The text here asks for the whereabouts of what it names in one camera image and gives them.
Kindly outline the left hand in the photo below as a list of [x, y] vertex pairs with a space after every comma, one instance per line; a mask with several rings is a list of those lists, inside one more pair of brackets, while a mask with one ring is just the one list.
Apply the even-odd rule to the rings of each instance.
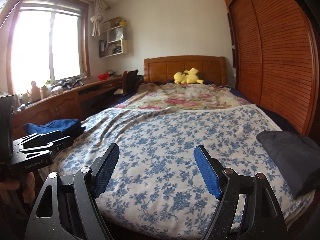
[[[20, 182], [11, 178], [6, 178], [5, 181], [0, 183], [1, 199], [6, 205], [13, 205], [12, 197], [9, 192], [16, 191], [20, 187]], [[29, 173], [26, 177], [26, 188], [22, 193], [23, 201], [31, 203], [35, 199], [35, 177], [33, 172]]]

